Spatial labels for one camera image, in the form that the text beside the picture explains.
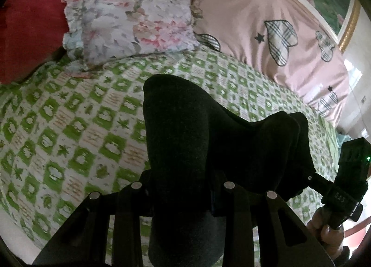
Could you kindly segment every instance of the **dark clothing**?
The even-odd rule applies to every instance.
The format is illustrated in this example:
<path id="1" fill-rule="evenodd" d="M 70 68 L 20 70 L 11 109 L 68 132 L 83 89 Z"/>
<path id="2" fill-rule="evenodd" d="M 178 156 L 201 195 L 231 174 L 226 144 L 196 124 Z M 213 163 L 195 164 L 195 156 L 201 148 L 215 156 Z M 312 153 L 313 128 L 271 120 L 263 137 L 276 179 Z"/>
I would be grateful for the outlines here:
<path id="1" fill-rule="evenodd" d="M 303 168 L 315 172 L 302 113 L 248 122 L 173 75 L 145 82 L 143 113 L 155 187 L 149 247 L 155 267 L 208 267 L 222 255 L 225 218 L 205 208 L 208 168 L 251 192 L 275 190 L 285 201 L 307 187 Z"/>

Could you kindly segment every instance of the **hand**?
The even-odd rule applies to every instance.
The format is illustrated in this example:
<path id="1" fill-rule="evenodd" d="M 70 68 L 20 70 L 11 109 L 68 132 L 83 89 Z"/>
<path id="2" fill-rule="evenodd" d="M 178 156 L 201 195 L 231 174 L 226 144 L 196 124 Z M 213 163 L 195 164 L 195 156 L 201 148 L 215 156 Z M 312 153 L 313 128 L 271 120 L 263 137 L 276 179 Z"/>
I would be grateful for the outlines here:
<path id="1" fill-rule="evenodd" d="M 321 242 L 331 259 L 336 259 L 342 253 L 344 227 L 341 226 L 339 230 L 335 230 L 325 224 L 321 207 L 316 210 L 312 219 L 308 222 L 307 228 Z"/>

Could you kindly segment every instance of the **red object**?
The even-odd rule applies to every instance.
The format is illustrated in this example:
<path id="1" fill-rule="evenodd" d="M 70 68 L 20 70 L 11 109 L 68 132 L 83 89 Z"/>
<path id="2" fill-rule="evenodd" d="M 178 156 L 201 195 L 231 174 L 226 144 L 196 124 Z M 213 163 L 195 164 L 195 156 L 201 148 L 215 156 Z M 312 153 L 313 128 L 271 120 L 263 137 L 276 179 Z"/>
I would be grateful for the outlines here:
<path id="1" fill-rule="evenodd" d="M 61 0 L 7 0 L 0 9 L 0 82 L 26 77 L 68 32 Z"/>

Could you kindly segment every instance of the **pink comforter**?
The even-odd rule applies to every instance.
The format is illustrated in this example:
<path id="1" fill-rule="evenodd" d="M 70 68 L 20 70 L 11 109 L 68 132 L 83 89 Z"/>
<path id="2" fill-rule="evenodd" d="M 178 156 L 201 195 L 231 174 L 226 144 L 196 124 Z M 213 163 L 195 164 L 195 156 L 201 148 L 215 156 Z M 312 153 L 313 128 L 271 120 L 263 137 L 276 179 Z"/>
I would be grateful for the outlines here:
<path id="1" fill-rule="evenodd" d="M 349 93 L 342 55 L 296 0 L 202 0 L 195 32 L 296 92 L 336 126 Z"/>

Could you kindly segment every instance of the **gold frame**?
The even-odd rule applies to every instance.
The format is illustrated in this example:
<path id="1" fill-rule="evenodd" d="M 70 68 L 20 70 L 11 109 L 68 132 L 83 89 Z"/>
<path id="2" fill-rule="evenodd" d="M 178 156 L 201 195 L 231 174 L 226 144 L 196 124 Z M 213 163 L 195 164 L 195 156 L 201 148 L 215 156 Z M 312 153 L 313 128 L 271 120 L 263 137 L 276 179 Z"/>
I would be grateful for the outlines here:
<path id="1" fill-rule="evenodd" d="M 350 14 L 348 24 L 346 25 L 346 29 L 338 45 L 341 53 L 344 53 L 347 46 L 349 45 L 349 42 L 353 36 L 355 27 L 357 25 L 360 11 L 361 11 L 361 3 L 358 0 L 354 0 L 352 13 Z"/>

